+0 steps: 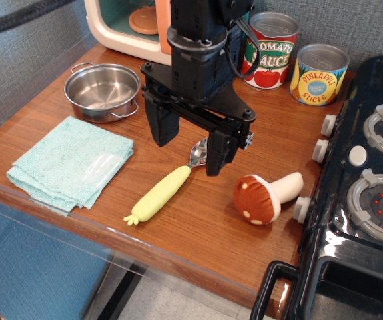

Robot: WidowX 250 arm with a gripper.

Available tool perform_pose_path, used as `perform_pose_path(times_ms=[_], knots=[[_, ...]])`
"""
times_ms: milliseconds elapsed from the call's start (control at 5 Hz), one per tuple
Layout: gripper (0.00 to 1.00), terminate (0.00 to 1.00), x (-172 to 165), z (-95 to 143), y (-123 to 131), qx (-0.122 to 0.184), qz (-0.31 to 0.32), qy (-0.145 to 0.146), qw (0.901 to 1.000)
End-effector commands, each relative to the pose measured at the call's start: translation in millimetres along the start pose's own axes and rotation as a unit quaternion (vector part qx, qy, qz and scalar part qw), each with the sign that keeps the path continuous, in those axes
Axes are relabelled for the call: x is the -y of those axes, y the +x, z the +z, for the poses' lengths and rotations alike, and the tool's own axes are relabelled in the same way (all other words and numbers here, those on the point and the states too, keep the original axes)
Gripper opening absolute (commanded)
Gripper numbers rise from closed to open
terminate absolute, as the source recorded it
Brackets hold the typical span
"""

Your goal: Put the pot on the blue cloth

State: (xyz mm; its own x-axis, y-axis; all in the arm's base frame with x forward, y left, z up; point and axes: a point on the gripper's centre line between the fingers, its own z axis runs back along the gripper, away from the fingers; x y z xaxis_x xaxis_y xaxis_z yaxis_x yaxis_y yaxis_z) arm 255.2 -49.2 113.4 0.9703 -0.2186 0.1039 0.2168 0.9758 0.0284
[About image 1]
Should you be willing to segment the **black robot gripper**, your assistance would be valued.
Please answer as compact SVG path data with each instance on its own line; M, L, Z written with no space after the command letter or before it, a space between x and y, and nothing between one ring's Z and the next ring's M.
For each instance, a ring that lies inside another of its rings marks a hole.
M218 176L238 148L247 149L256 113L235 93L243 37L256 41L249 25L221 27L205 39L174 26L167 29L171 65L144 63L143 97L154 142L163 147L179 133L184 118L208 131L206 174Z

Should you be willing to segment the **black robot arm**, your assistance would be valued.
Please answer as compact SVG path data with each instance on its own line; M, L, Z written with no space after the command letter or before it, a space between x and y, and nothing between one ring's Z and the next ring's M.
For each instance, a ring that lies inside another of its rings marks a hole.
M206 173L217 176L246 149L256 113L236 94L234 80L259 66L238 70L244 38L258 45L246 20L252 1L171 1L167 41L171 65L145 63L143 97L151 134L163 147L179 132L183 118L208 131Z

